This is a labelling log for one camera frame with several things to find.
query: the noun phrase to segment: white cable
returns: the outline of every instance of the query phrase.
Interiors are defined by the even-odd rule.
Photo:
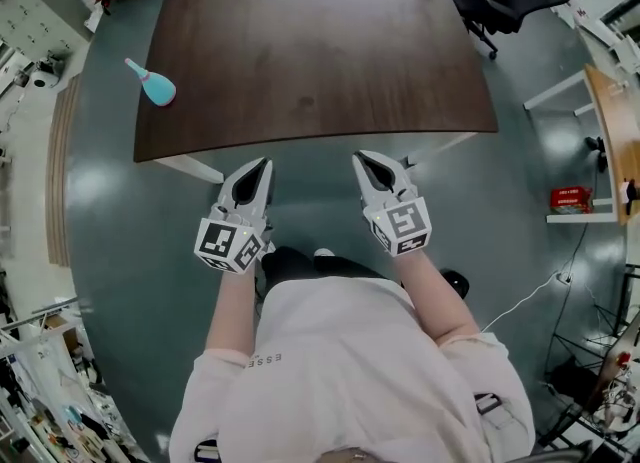
[[[549,285],[549,283],[551,282],[551,280],[553,280],[553,279],[556,277],[556,275],[557,275],[557,274],[558,274],[558,272],[557,272],[557,271],[554,271],[554,272],[551,274],[551,276],[549,277],[549,279],[548,279],[546,282],[544,282],[542,285],[538,285],[538,287],[536,287],[536,289],[535,289],[531,294],[529,294],[526,298],[521,299],[520,301],[518,301],[518,302],[516,303],[516,306],[515,306],[515,307],[513,307],[513,308],[512,308],[512,309],[510,309],[510,310],[507,310],[506,312],[501,313],[501,314],[500,314],[498,317],[496,317],[493,321],[491,321],[489,324],[487,324],[487,325],[484,327],[484,329],[482,330],[482,333],[484,333],[484,332],[485,332],[485,331],[487,331],[489,328],[491,328],[491,326],[492,326],[495,322],[497,322],[499,319],[501,319],[501,318],[502,318],[502,317],[504,317],[505,315],[510,314],[511,312],[513,312],[516,308],[518,308],[520,305],[522,305],[525,301],[527,301],[528,299],[533,298],[533,296],[535,296],[536,292],[538,292],[538,291],[539,291],[540,289],[542,289],[543,287],[546,287],[547,285]]]
[[[589,292],[589,295],[591,296],[591,301],[593,301],[593,306],[597,307],[598,306],[598,301],[596,300],[596,295],[593,293],[591,288],[586,283],[584,284],[584,288],[587,289],[587,291]],[[598,316],[598,335],[603,335],[603,333],[602,333],[602,323],[600,322],[602,319],[601,319],[601,316],[600,316],[600,310],[598,310],[597,308],[596,308],[596,315]]]
[[[9,116],[7,116],[4,132],[9,132],[11,130],[11,124],[10,124],[11,119],[18,112],[18,109],[20,109],[20,102],[22,102],[22,99],[24,98],[25,93],[26,92],[22,92],[22,95],[20,95],[20,97],[18,98],[18,101],[16,102],[16,105],[14,106],[13,111],[11,111],[11,113],[9,113]]]

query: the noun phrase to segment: gray floor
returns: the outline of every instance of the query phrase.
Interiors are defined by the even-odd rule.
[[[193,359],[201,352],[219,274],[192,254],[199,219],[217,189],[155,163],[132,162],[140,86],[124,67],[145,62],[162,0],[131,0],[100,24],[82,78],[67,178],[67,226],[76,290],[98,362],[134,436],[153,461],[170,433]],[[278,245],[320,246],[390,274],[389,260],[361,221],[350,164],[354,149],[401,157],[421,148],[414,170],[434,231],[428,254],[471,282],[467,302],[481,326],[543,283],[571,257],[582,225],[547,225],[550,190],[594,184],[597,135],[576,88],[531,116],[522,102],[578,71],[589,55],[549,11],[530,15],[517,35],[496,35],[490,62],[478,45],[500,132],[444,152],[451,135],[328,138],[255,145],[200,157],[224,173],[261,155],[277,170],[271,219]],[[464,102],[464,88],[460,90]],[[311,170],[308,175],[304,169]],[[609,196],[606,175],[600,196]],[[589,227],[573,266],[574,285],[560,332],[579,341],[598,330],[594,292],[617,302],[623,229]],[[551,332],[567,289],[553,282],[495,325],[530,394],[543,430],[556,405],[539,384]],[[563,358],[554,351],[552,361]]]

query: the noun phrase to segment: white desk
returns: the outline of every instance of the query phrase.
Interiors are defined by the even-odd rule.
[[[596,68],[586,65],[584,70],[525,102],[524,108],[529,111],[580,83],[584,83],[589,91],[591,102],[577,108],[573,113],[580,116],[591,109],[595,110],[609,164],[607,170],[611,183],[611,197],[595,199],[593,204],[611,205],[611,211],[592,214],[552,214],[547,216],[547,223],[617,221],[624,225],[630,217],[639,212],[639,208],[638,202],[634,202],[631,216],[627,216],[625,206],[620,202],[619,190],[632,178],[640,184],[640,129],[624,86]]]

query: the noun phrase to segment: red box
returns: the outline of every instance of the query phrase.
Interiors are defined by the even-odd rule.
[[[551,210],[556,214],[588,214],[592,209],[592,189],[573,186],[551,191]]]

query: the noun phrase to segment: table leg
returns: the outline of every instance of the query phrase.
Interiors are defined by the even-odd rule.
[[[162,159],[156,159],[155,161],[157,163],[164,164],[165,166],[169,166],[169,168],[173,168],[174,170],[206,180],[207,182],[212,182],[213,184],[222,184],[224,182],[224,175],[222,173],[210,168],[193,157],[189,157],[188,155],[163,157]]]
[[[547,216],[547,223],[613,223],[618,221],[615,212],[591,214],[551,214]]]
[[[527,100],[524,103],[524,108],[527,111],[529,111],[530,109],[536,107],[538,104],[542,104],[545,100],[548,100],[551,97],[556,96],[558,93],[562,93],[564,90],[567,90],[584,80],[585,80],[584,70],[581,70],[580,72],[573,74],[571,77],[568,77],[564,81],[559,82],[555,86],[552,86],[548,90],[543,91],[539,95],[536,95],[532,99]]]
[[[589,103],[589,104],[587,104],[586,106],[582,106],[582,107],[580,107],[580,108],[576,109],[576,110],[573,112],[573,115],[574,115],[574,116],[580,116],[580,115],[583,115],[583,114],[585,114],[586,112],[591,111],[593,108],[594,108],[593,102],[590,102],[590,103]]]
[[[456,136],[451,141],[449,141],[449,143],[446,143],[446,144],[442,145],[441,147],[436,148],[435,150],[428,150],[424,155],[422,155],[422,152],[420,152],[418,150],[416,152],[413,152],[413,153],[409,154],[404,159],[401,159],[400,162],[402,163],[402,165],[405,168],[410,168],[411,166],[415,166],[421,160],[423,160],[422,158],[424,158],[424,159],[431,158],[434,155],[439,154],[440,152],[444,152],[445,150],[449,150],[450,148],[455,147],[456,145],[462,143],[463,141],[466,141],[469,138],[472,138],[476,134],[478,134],[478,133],[477,132],[461,132],[458,136]]]

